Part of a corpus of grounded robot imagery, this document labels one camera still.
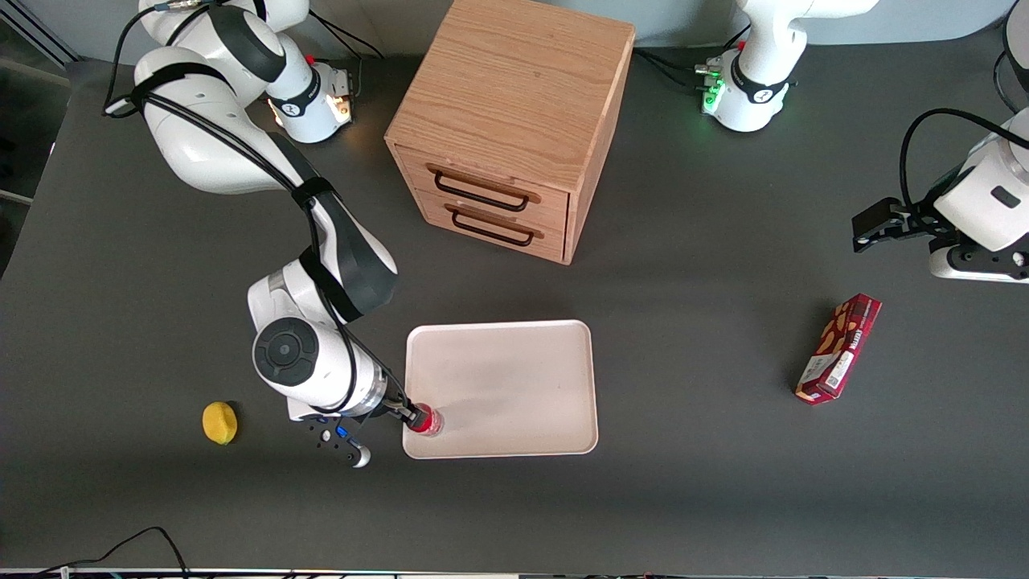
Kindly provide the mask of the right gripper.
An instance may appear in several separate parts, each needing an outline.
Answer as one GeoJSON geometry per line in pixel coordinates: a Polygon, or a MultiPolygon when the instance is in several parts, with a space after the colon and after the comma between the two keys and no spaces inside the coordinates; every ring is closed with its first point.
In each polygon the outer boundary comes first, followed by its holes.
{"type": "Polygon", "coordinates": [[[416,417],[416,405],[409,402],[409,395],[400,384],[386,384],[385,391],[378,404],[368,413],[368,418],[393,417],[404,423],[405,429],[414,433],[422,432],[422,421],[409,419],[416,417]]]}

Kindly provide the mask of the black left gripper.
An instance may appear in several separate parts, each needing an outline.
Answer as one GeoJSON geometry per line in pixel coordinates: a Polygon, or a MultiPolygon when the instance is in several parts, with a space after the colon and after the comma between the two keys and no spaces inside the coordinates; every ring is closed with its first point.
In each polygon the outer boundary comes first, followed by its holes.
{"type": "Polygon", "coordinates": [[[889,240],[911,240],[929,236],[933,243],[960,244],[961,232],[934,207],[933,200],[901,202],[893,197],[879,200],[852,219],[854,253],[889,240]]]}

